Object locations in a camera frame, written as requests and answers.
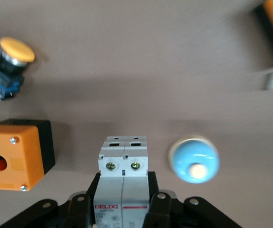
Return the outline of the brown table mat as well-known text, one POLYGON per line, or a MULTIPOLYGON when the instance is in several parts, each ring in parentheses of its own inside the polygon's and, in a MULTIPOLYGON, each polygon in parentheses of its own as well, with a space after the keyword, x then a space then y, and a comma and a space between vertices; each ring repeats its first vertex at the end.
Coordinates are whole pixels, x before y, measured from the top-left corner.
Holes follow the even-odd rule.
POLYGON ((273 91, 263 90, 273 51, 253 14, 262 2, 0 0, 0 38, 36 55, 0 121, 50 120, 56 155, 32 190, 0 190, 0 225, 85 191, 106 137, 142 135, 161 189, 202 197, 243 228, 273 228, 273 91), (186 135, 219 152, 208 182, 169 166, 169 147, 186 135))

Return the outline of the blue dome buzzer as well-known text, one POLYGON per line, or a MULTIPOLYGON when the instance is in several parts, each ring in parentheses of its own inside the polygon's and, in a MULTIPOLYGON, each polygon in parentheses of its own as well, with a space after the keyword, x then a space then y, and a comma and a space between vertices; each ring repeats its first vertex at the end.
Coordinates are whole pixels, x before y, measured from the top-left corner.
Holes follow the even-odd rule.
POLYGON ((210 181, 220 168, 217 148, 199 135, 186 135, 174 141, 168 150, 168 162, 178 178, 192 184, 210 181))

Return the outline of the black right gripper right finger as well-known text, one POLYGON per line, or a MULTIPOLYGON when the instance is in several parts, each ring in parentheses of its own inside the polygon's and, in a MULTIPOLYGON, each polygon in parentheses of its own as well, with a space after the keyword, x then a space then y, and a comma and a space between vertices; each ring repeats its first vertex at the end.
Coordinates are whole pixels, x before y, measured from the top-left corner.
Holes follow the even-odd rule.
POLYGON ((173 199, 168 193, 160 191, 154 171, 148 172, 148 183, 150 204, 145 216, 145 228, 177 228, 171 213, 173 199))

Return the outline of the white circuit breaker red switch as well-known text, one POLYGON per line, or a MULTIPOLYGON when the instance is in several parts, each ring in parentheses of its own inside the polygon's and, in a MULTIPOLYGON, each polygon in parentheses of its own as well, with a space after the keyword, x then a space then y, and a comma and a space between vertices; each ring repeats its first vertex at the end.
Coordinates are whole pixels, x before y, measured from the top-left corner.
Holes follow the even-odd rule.
POLYGON ((96 228, 142 228, 150 201, 146 137, 107 137, 98 166, 96 228))

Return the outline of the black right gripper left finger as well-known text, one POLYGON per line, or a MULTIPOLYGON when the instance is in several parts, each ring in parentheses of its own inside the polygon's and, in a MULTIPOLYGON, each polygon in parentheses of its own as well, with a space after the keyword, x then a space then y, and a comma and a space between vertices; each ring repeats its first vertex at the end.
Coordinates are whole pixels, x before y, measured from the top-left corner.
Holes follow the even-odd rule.
POLYGON ((100 173, 97 173, 85 194, 72 198, 68 211, 68 228, 93 228, 95 224, 94 196, 100 173))

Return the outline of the orange mushroom push button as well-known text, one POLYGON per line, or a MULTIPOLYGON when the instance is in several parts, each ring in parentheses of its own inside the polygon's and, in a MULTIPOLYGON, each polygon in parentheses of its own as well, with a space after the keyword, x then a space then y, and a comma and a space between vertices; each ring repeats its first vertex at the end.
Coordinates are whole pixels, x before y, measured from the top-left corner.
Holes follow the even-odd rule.
POLYGON ((24 71, 35 61, 34 51, 12 37, 0 39, 0 101, 13 98, 24 83, 24 71))

